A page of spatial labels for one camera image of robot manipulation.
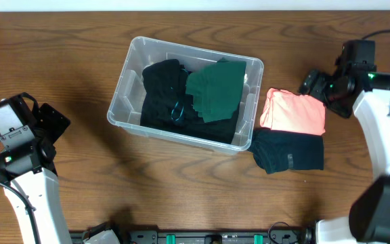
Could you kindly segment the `large black garment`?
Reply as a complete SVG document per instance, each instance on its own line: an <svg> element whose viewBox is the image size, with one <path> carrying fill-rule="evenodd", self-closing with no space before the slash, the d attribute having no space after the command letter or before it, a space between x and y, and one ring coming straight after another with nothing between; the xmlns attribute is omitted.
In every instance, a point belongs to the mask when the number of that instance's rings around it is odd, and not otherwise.
<svg viewBox="0 0 390 244"><path fill-rule="evenodd" d="M152 101L144 102L140 125L185 136L202 138L231 144L239 117L237 108L230 119L205 123L198 117L191 104L186 104L181 113L181 105L177 108Z"/></svg>

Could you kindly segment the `dark green garment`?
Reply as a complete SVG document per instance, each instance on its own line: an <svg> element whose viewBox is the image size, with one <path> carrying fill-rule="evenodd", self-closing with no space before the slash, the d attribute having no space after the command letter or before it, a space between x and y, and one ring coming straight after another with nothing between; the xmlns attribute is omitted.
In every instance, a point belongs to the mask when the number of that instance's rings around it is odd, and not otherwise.
<svg viewBox="0 0 390 244"><path fill-rule="evenodd" d="M231 119L242 99L245 61L225 58L186 79L184 111L204 123Z"/></svg>

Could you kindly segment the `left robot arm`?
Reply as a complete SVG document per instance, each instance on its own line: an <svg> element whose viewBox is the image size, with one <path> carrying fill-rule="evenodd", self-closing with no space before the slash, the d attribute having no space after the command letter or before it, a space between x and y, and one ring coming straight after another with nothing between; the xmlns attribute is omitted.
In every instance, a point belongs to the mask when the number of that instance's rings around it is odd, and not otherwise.
<svg viewBox="0 0 390 244"><path fill-rule="evenodd" d="M54 144L70 120L26 92L0 101L0 186L24 243L71 243L60 203Z"/></svg>

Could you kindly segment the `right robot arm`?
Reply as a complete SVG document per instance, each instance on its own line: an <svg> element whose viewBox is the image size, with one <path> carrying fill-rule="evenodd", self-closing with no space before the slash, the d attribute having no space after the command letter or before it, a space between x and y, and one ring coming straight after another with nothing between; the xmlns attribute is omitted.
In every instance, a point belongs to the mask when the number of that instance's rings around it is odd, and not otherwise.
<svg viewBox="0 0 390 244"><path fill-rule="evenodd" d="M299 93L344 118L357 118L374 178L348 216L316 223L314 242L390 243L390 74L355 71L334 77L311 70Z"/></svg>

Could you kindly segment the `pink garment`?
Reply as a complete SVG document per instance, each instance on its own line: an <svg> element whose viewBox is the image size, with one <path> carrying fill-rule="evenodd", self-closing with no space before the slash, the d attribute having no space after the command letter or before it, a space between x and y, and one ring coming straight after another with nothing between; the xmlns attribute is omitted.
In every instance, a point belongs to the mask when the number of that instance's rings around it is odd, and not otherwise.
<svg viewBox="0 0 390 244"><path fill-rule="evenodd" d="M315 98L270 88L259 123L275 131L321 136L325 133L326 109Z"/></svg>

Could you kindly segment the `small black garment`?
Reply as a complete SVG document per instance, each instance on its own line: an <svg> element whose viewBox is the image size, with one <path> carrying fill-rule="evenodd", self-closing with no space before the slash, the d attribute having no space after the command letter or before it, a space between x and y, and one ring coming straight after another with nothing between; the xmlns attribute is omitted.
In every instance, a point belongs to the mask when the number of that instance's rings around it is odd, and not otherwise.
<svg viewBox="0 0 390 244"><path fill-rule="evenodd" d="M145 127L183 127L192 99L186 93L190 71L177 59L165 60L143 70L146 96L140 124Z"/></svg>

